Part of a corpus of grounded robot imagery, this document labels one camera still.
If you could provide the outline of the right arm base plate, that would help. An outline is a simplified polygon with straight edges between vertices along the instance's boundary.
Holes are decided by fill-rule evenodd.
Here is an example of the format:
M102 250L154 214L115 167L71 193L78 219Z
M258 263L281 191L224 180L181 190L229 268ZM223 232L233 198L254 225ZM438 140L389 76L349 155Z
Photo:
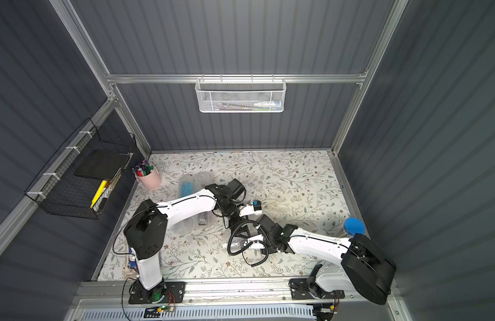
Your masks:
M333 300L344 299L345 292L343 290L334 290L325 292L317 285L310 286L307 278L292 278L288 282L292 300Z

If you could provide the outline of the black notebook in basket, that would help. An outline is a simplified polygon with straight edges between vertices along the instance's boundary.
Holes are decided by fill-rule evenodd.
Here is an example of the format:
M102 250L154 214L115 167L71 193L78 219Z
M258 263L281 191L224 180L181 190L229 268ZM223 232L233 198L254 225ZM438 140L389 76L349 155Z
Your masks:
M96 149L81 162L74 175L86 179L111 181L129 159L128 153Z

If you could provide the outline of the pink marker cup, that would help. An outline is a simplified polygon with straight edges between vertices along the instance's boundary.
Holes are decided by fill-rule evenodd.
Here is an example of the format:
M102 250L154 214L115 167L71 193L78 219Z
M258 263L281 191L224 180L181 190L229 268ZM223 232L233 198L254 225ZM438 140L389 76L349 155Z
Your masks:
M162 179L157 168L147 160L132 167L136 180L152 191L161 186Z

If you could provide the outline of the aluminium front rail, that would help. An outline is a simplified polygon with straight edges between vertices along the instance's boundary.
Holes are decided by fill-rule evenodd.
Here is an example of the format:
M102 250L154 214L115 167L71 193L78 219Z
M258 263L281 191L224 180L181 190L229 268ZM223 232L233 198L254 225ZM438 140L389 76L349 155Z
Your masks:
M181 306L294 303L289 277L182 279ZM127 307L131 280L83 282L71 307Z

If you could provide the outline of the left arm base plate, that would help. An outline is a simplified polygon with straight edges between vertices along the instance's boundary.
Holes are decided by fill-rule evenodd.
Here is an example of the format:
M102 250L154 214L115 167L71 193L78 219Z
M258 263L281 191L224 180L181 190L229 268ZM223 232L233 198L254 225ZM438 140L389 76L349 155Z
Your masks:
M164 282L151 290L143 288L139 281L135 281L128 289L129 304L168 304L182 303L186 288L185 282Z

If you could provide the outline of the blue sticker sheet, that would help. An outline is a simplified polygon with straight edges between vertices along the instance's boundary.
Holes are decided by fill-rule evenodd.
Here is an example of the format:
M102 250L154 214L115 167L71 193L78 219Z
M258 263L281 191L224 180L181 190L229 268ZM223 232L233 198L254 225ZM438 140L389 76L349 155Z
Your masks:
M135 270L135 271L137 270L136 256L135 256L135 252L132 248L129 249L127 267L130 270Z

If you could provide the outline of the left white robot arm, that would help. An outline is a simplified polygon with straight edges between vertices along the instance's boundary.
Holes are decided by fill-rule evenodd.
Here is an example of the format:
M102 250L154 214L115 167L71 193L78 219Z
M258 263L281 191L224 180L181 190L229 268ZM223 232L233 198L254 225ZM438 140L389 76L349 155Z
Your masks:
M245 187L234 179L226 185L210 184L200 191L168 202L143 201L123 229L128 247L135 256L138 281L144 290L163 282L159 252L167 230L176 223L210 211L220 211L228 218L238 218L238 199Z

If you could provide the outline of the blue-lid pencil jar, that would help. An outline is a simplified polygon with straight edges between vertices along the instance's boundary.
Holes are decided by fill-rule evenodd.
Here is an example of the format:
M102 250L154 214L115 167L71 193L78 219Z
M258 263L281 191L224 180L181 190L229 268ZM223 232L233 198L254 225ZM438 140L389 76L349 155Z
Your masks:
M365 233L366 227L361 220L355 217L349 217L344 221L342 228L343 238L351 238L354 237L356 234L364 235Z

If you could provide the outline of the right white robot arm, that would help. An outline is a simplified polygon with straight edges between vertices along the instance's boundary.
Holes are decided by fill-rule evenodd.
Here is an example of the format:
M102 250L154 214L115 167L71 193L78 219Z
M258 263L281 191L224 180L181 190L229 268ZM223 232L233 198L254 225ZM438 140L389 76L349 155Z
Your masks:
M266 215L255 224L256 236L242 242L262 254L309 255L319 262L307 278L289 281L296 300L339 297L357 291L364 299L385 305L397 265L364 234L334 238L287 224L281 227Z

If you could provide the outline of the dark purple labelled bottle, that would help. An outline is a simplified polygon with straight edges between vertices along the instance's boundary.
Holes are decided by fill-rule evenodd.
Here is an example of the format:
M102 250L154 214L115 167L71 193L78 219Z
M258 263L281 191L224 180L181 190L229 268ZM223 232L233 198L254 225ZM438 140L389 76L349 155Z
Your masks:
M199 226L206 226L209 221L209 214L207 212L200 213L197 216L197 223Z

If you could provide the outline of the blue liquid glass bottle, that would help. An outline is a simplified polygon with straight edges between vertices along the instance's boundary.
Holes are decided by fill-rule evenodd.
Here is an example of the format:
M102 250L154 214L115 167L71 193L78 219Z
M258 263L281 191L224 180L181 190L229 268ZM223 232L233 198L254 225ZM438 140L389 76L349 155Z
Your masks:
M180 197L186 197L194 193L193 183L191 181L183 181L179 185L179 195Z

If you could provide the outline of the yellow highlighter in basket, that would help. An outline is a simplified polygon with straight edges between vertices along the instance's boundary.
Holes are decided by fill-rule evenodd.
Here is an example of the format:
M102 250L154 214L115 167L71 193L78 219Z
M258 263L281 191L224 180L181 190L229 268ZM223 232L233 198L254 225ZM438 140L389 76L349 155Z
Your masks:
M102 194L104 193L104 191L108 188L108 185L109 185L109 181L102 181L100 183L100 186L99 188L97 189L93 199L92 199L92 202L91 202L91 208L94 208L96 203L100 200Z

